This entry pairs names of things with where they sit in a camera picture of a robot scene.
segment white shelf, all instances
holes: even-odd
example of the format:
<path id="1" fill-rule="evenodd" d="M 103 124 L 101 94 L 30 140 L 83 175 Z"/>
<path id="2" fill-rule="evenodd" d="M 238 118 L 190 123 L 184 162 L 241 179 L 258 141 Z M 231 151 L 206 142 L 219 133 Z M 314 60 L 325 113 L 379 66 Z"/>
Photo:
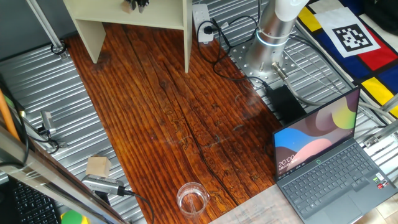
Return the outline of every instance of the white shelf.
<path id="1" fill-rule="evenodd" d="M 97 63 L 106 36 L 102 22 L 183 30 L 185 72 L 192 46 L 192 0 L 150 0 L 143 13 L 122 10 L 123 0 L 63 0 L 88 54 Z"/>
<path id="2" fill-rule="evenodd" d="M 182 0 L 150 0 L 143 13 L 121 9 L 123 0 L 64 0 L 74 19 L 183 29 Z"/>

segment keyboard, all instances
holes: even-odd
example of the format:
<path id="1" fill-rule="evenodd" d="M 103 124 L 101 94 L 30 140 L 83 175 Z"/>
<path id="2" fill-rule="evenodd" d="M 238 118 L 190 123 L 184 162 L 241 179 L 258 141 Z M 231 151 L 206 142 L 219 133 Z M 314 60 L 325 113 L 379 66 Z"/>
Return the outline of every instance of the keyboard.
<path id="1" fill-rule="evenodd" d="M 9 178 L 21 224 L 59 224 L 55 202 L 22 182 Z"/>
<path id="2" fill-rule="evenodd" d="M 374 169 L 359 144 L 339 152 L 304 175 L 283 186 L 292 205 L 307 218 L 351 189 L 360 190 L 364 175 Z"/>

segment laptop touchpad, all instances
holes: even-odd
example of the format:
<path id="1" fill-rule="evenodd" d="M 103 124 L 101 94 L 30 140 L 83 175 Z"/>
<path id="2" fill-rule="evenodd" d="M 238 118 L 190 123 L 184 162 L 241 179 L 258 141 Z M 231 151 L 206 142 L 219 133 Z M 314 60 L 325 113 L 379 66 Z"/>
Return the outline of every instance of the laptop touchpad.
<path id="1" fill-rule="evenodd" d="M 332 202 L 324 211 L 331 222 L 336 224 L 352 222 L 361 214 L 361 211 L 347 195 Z"/>

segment laptop screen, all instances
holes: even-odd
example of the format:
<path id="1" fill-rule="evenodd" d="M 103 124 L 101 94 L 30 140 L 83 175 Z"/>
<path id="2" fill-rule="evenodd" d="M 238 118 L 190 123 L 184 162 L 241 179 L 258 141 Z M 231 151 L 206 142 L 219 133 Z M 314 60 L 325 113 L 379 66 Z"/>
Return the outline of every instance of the laptop screen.
<path id="1" fill-rule="evenodd" d="M 359 88 L 274 133 L 277 177 L 292 173 L 354 136 Z"/>

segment colorful mat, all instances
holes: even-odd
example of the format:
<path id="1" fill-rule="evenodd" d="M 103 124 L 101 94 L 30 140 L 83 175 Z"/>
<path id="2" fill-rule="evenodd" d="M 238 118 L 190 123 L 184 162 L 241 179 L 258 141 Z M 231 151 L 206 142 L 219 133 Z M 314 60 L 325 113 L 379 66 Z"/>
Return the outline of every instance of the colorful mat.
<path id="1" fill-rule="evenodd" d="M 340 7 L 348 7 L 358 17 L 380 45 L 380 49 L 345 58 L 341 56 L 314 16 L 316 13 Z M 375 102 L 384 105 L 398 93 L 398 36 L 383 31 L 364 14 L 363 0 L 310 1 L 298 16 L 298 20 L 353 79 L 353 83 L 361 85 Z M 398 117 L 398 106 L 391 110 L 391 114 Z"/>

